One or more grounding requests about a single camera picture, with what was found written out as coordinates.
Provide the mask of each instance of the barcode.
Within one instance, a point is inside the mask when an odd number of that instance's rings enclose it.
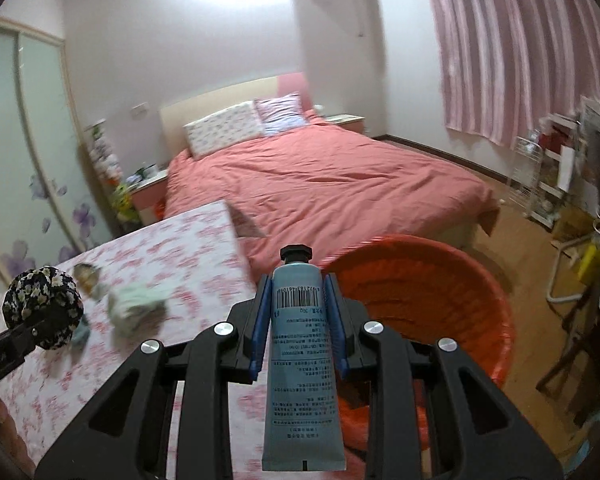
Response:
[[[314,286],[288,286],[278,289],[278,308],[289,306],[318,306],[318,288]]]

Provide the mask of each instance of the blue gripper pad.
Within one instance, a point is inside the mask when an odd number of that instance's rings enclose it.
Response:
[[[333,364],[341,378],[346,377],[349,372],[349,361],[347,360],[346,338],[340,308],[336,300],[336,293],[331,276],[324,279],[324,306],[326,307],[327,322],[329,323],[329,334],[331,337],[331,352],[333,353]]]
[[[264,360],[264,350],[267,345],[267,335],[269,334],[269,321],[271,320],[271,291],[273,280],[267,280],[260,305],[258,306],[258,316],[253,327],[253,346],[251,350],[251,362],[249,364],[249,375],[252,381],[258,379],[258,374],[262,370]]]

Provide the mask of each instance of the floral tablecloth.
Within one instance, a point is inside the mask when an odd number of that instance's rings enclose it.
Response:
[[[107,318],[107,300],[96,302],[83,295],[91,335],[82,351],[65,347],[55,351],[37,348],[24,365],[0,382],[4,400],[16,428],[38,463],[46,450],[91,396],[144,340],[157,338],[165,345],[194,338],[201,330],[225,320],[232,305],[252,298],[246,259],[239,250],[236,211],[225,202],[202,206],[145,227],[59,265],[71,273],[85,262],[102,267],[101,281],[109,286],[131,283],[171,284],[167,313],[146,320],[131,338],[119,336]],[[0,296],[0,332],[6,329]],[[230,427],[236,480],[278,478],[262,472],[267,360],[258,382],[229,387]],[[172,446],[177,441],[182,401],[181,384],[174,404]],[[176,450],[170,447],[167,478],[173,479]],[[349,457],[350,469],[362,476],[360,461]],[[344,478],[343,473],[287,473],[286,478]]]

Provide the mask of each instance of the beige headboard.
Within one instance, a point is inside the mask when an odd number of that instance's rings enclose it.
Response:
[[[186,149],[187,137],[183,126],[213,112],[252,99],[267,99],[299,91],[302,108],[311,108],[306,81],[302,73],[285,74],[227,86],[206,94],[180,101],[160,110],[162,132],[171,156]]]

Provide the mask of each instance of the pillow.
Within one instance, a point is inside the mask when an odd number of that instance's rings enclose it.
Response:
[[[202,158],[244,140],[261,137],[264,128],[253,101],[229,106],[224,110],[185,124],[191,153]]]
[[[281,134],[309,124],[302,114],[298,92],[273,99],[257,99],[255,103],[266,136]]]

